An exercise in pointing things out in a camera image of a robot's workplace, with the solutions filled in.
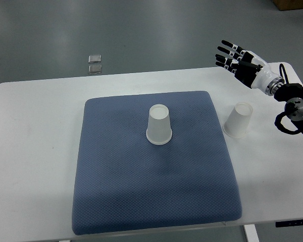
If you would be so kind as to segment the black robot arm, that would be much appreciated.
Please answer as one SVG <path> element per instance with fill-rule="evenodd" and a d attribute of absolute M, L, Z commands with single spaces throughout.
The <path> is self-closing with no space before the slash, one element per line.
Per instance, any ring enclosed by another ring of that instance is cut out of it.
<path fill-rule="evenodd" d="M 303 134 L 303 85 L 285 84 L 275 92 L 274 98 L 285 102 L 284 111 L 275 118 L 276 128 L 289 135 Z M 284 117 L 291 121 L 296 130 L 289 130 L 282 124 Z"/>

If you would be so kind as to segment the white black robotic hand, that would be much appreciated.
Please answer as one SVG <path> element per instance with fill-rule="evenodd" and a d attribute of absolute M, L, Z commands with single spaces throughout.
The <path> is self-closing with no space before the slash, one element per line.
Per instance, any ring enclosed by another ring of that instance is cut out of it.
<path fill-rule="evenodd" d="M 243 85 L 259 89 L 268 96 L 273 96 L 278 88 L 286 84 L 279 74 L 257 54 L 245 50 L 239 45 L 222 40 L 218 46 L 221 54 L 216 54 L 216 65 L 231 72 Z"/>

